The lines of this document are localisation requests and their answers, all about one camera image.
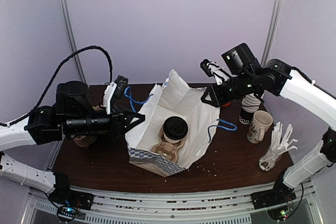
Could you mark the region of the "blue checkered paper bag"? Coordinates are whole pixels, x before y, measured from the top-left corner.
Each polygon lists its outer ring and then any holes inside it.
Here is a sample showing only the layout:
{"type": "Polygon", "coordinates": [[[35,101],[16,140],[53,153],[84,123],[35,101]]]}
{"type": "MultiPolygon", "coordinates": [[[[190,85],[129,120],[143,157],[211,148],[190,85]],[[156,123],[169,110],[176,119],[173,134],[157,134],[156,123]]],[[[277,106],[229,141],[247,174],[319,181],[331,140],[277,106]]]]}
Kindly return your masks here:
{"type": "Polygon", "coordinates": [[[146,100],[125,91],[131,109],[139,105],[144,122],[125,134],[129,162],[162,177],[175,175],[206,153],[217,129],[236,131],[220,118],[220,108],[201,101],[205,88],[191,88],[175,70],[155,84],[146,100]]]}

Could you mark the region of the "black plastic cup lid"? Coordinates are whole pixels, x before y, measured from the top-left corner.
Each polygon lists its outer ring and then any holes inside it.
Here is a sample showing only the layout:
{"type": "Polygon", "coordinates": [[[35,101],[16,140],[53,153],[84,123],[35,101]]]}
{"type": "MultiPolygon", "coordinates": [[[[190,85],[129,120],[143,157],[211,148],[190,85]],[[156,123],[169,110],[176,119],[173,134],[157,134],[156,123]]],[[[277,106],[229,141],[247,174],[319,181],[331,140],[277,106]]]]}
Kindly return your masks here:
{"type": "Polygon", "coordinates": [[[179,116],[171,116],[164,121],[163,130],[172,131],[183,139],[188,133],[188,124],[179,116]]]}

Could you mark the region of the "cardboard cup carrier stack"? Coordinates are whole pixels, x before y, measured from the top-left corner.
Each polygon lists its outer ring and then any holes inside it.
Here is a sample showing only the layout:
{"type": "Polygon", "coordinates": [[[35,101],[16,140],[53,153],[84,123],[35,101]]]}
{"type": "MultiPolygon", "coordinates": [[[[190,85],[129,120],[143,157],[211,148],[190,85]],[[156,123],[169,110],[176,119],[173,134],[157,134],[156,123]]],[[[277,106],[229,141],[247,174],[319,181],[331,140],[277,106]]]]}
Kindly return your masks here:
{"type": "Polygon", "coordinates": [[[71,136],[74,143],[81,148],[88,148],[90,145],[95,143],[99,135],[91,136],[71,136]]]}

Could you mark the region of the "single cardboard cup carrier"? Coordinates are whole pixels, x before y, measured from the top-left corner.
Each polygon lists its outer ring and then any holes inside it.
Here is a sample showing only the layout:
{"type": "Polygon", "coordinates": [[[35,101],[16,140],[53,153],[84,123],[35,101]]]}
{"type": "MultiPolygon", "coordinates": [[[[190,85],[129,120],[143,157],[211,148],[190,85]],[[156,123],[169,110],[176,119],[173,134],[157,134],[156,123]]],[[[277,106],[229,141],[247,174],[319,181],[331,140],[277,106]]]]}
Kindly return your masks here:
{"type": "Polygon", "coordinates": [[[155,144],[151,148],[152,153],[160,154],[164,158],[166,158],[169,161],[172,161],[174,163],[177,163],[179,160],[179,150],[185,145],[186,137],[181,139],[176,144],[171,144],[169,142],[166,142],[163,137],[163,128],[160,129],[159,134],[159,143],[155,144]]]}

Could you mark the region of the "white paper coffee cup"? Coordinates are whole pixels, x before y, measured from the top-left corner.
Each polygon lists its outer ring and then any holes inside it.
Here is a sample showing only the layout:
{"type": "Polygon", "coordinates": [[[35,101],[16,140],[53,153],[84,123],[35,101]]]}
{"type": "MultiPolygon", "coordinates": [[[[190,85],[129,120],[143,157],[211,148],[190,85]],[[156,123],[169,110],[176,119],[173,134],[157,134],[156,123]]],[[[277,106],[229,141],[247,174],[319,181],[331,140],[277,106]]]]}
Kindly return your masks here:
{"type": "Polygon", "coordinates": [[[171,144],[176,144],[181,140],[181,138],[172,131],[163,131],[163,137],[166,142],[171,144]]]}

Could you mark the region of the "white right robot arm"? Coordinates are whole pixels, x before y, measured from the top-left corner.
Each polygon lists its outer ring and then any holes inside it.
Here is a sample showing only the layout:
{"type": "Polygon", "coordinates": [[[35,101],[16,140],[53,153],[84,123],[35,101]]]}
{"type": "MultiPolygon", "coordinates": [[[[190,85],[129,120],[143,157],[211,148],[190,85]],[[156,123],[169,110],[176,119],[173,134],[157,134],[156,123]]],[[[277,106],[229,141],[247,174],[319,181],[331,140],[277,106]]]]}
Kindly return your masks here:
{"type": "Polygon", "coordinates": [[[249,94],[260,99],[264,92],[269,92],[303,107],[328,125],[316,147],[279,175],[269,192],[271,202],[279,204],[305,179],[335,163],[335,96],[299,68],[279,59],[261,65],[246,43],[223,53],[222,59],[228,71],[207,59],[200,63],[208,77],[216,78],[206,88],[202,102],[218,108],[249,94]]]}

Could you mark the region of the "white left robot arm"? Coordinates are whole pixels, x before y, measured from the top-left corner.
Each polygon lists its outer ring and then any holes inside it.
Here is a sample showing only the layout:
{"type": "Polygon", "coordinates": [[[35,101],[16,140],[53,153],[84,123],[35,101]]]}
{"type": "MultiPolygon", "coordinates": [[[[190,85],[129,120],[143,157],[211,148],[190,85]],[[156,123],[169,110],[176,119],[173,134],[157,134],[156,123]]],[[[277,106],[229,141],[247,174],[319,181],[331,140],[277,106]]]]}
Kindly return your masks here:
{"type": "Polygon", "coordinates": [[[26,118],[1,126],[1,175],[22,185],[56,196],[64,205],[76,197],[68,177],[62,173],[44,172],[10,158],[5,150],[25,145],[42,145],[64,137],[112,138],[125,135],[144,122],[145,116],[115,105],[125,92],[128,79],[118,76],[103,94],[103,105],[94,108],[87,100],[88,86],[81,81],[57,85],[56,102],[39,106],[26,118]]]}

